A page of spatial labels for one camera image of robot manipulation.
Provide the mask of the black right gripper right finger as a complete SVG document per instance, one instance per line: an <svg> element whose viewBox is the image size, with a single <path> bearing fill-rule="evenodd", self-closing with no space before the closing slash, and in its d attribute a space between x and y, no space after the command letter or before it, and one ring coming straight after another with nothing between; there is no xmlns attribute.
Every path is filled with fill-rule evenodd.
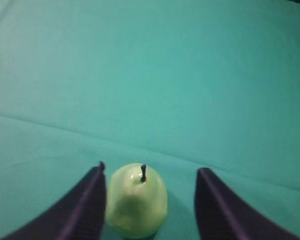
<svg viewBox="0 0 300 240"><path fill-rule="evenodd" d="M194 213L202 240L299 240L232 191L210 168L197 170Z"/></svg>

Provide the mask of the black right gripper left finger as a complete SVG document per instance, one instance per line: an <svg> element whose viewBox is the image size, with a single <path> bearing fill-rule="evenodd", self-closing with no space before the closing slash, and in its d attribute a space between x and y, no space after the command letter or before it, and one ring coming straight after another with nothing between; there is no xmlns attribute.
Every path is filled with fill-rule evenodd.
<svg viewBox="0 0 300 240"><path fill-rule="evenodd" d="M92 167L60 200L4 240L99 240L105 224L105 164Z"/></svg>

